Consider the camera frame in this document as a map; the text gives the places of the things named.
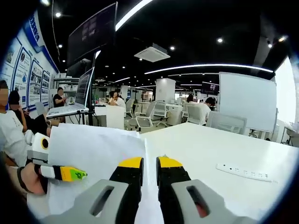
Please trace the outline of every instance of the white office chair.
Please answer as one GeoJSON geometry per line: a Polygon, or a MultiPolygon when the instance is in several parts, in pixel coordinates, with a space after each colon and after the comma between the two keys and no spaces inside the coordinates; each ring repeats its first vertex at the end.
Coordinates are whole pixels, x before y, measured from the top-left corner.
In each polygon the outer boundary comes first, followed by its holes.
{"type": "Polygon", "coordinates": [[[42,102],[36,102],[35,105],[38,116],[47,113],[42,102]]]}
{"type": "Polygon", "coordinates": [[[186,108],[188,113],[187,122],[202,125],[204,118],[201,115],[200,107],[193,104],[186,104],[186,108]]]}
{"type": "Polygon", "coordinates": [[[131,118],[134,118],[133,117],[133,104],[134,104],[134,100],[133,99],[129,99],[127,102],[126,102],[126,119],[127,119],[127,115],[129,115],[129,119],[131,118]]]}
{"type": "Polygon", "coordinates": [[[188,103],[183,104],[183,113],[182,113],[182,118],[188,118],[188,108],[187,108],[188,103]]]}
{"type": "Polygon", "coordinates": [[[129,126],[139,127],[138,131],[141,131],[141,128],[153,127],[153,122],[151,116],[154,112],[156,102],[151,102],[146,113],[135,113],[135,118],[128,121],[129,126]]]}
{"type": "Polygon", "coordinates": [[[211,111],[206,126],[227,132],[244,134],[247,118],[211,111]]]}
{"type": "Polygon", "coordinates": [[[166,108],[166,103],[164,101],[157,101],[154,109],[154,117],[153,120],[159,120],[156,123],[156,127],[159,126],[159,124],[163,124],[166,127],[168,127],[168,124],[163,121],[164,119],[168,119],[169,115],[167,114],[168,110],[166,108]]]}

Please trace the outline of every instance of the ceiling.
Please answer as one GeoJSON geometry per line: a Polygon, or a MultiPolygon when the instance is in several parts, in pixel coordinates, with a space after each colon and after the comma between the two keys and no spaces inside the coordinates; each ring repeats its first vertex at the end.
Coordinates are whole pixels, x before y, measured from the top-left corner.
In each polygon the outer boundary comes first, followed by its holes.
{"type": "MultiPolygon", "coordinates": [[[[51,6],[38,9],[40,26],[46,46],[61,72],[65,72],[69,34],[113,0],[55,0],[53,19],[56,49],[51,18],[51,6]]],[[[119,0],[119,21],[140,0],[119,0]]],[[[201,67],[144,73],[169,67],[205,63],[232,63],[253,65],[275,70],[287,55],[286,42],[278,42],[284,35],[264,16],[257,4],[239,0],[153,0],[130,18],[117,32],[115,46],[105,49],[96,60],[95,78],[109,81],[130,77],[114,85],[154,85],[160,77],[185,73],[217,73],[219,71],[242,73],[271,79],[273,73],[251,69],[226,67],[201,67]],[[267,41],[273,44],[270,49],[267,41]],[[155,43],[168,51],[171,57],[155,63],[139,61],[134,55],[155,43]]],[[[171,76],[177,88],[181,84],[201,84],[203,81],[219,83],[218,75],[194,74],[171,76]]],[[[198,89],[198,86],[184,86],[198,89]]]]}

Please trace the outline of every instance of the white paper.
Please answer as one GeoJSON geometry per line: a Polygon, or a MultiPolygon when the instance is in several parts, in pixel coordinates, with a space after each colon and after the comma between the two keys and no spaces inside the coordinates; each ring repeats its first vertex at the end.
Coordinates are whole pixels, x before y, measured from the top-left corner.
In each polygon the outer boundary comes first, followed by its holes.
{"type": "Polygon", "coordinates": [[[141,156],[144,141],[136,133],[84,125],[53,127],[48,163],[73,166],[88,173],[80,182],[49,183],[50,214],[61,214],[74,205],[75,198],[101,179],[110,179],[119,162],[141,156]]]}

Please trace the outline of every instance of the monitor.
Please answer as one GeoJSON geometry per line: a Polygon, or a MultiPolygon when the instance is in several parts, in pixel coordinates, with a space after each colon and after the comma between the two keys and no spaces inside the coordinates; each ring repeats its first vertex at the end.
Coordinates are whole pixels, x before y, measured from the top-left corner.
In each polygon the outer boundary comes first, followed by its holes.
{"type": "Polygon", "coordinates": [[[79,104],[80,106],[83,105],[84,107],[86,107],[87,96],[91,85],[93,71],[94,71],[94,67],[88,70],[80,77],[77,92],[76,92],[75,104],[79,104]]]}
{"type": "Polygon", "coordinates": [[[202,82],[201,93],[217,96],[219,93],[219,84],[202,82]]]}
{"type": "Polygon", "coordinates": [[[70,34],[67,49],[68,67],[87,53],[114,43],[116,9],[117,2],[97,12],[70,34]]]}

